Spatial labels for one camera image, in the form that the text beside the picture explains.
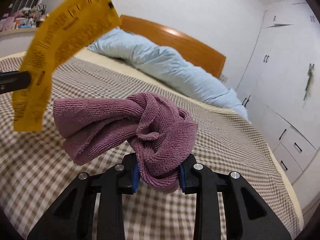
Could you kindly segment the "yellow snack bag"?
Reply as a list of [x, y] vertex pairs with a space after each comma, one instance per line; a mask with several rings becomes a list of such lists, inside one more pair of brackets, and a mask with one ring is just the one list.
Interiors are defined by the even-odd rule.
[[111, 0], [65, 0], [40, 25], [20, 66], [30, 85], [12, 95], [15, 132], [39, 132], [52, 90], [52, 74], [121, 21]]

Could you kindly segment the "wooden headboard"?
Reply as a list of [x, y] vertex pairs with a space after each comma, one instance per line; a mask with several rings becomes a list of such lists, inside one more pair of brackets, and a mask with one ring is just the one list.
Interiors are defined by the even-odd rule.
[[186, 61], [220, 77], [226, 57], [212, 47], [183, 32], [142, 18], [121, 15], [120, 20], [120, 28], [124, 31], [144, 36], [157, 45], [174, 48]]

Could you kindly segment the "light blue duvet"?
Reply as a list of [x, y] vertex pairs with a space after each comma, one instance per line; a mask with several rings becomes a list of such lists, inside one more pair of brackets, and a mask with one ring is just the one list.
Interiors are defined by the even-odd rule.
[[203, 68], [186, 61], [174, 48], [157, 45], [144, 36], [114, 28], [88, 50], [124, 60], [133, 68], [161, 81], [177, 92], [211, 106], [231, 109], [248, 118], [236, 92]]

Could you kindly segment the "white wardrobe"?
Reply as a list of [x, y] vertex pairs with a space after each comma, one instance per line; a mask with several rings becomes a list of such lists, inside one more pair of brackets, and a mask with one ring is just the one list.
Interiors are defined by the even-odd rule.
[[267, 8], [236, 91], [306, 207], [319, 193], [319, 21], [306, 1]]

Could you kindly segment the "cluttered window shelf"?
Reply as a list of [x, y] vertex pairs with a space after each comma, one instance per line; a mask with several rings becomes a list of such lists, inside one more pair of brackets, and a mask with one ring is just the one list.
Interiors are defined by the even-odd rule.
[[47, 5], [40, 3], [32, 8], [23, 7], [12, 14], [6, 13], [1, 17], [1, 36], [20, 32], [33, 32], [48, 17]]

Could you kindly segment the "brown checkered bedspread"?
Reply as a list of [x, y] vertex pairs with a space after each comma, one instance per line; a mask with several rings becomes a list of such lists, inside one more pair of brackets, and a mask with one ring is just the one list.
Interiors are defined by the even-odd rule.
[[52, 93], [40, 132], [15, 132], [11, 94], [1, 95], [1, 209], [14, 229], [26, 238], [58, 195], [80, 172], [99, 174], [133, 152], [127, 141], [99, 143], [91, 131], [71, 139], [54, 117], [63, 111], [61, 99], [73, 106], [89, 99], [124, 99], [136, 93], [155, 93], [176, 105], [197, 123], [190, 153], [213, 171], [237, 170], [262, 196], [295, 238], [303, 228], [296, 194], [258, 130], [238, 113], [173, 93], [115, 71], [117, 61], [93, 64], [76, 57], [53, 73]]

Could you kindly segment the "purple towel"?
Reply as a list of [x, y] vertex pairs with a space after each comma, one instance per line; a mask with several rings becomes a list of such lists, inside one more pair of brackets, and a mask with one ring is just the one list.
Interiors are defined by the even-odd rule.
[[84, 165], [127, 141], [140, 177], [165, 193], [178, 188], [178, 167], [194, 147], [198, 124], [155, 93], [125, 99], [56, 99], [54, 122], [72, 161]]

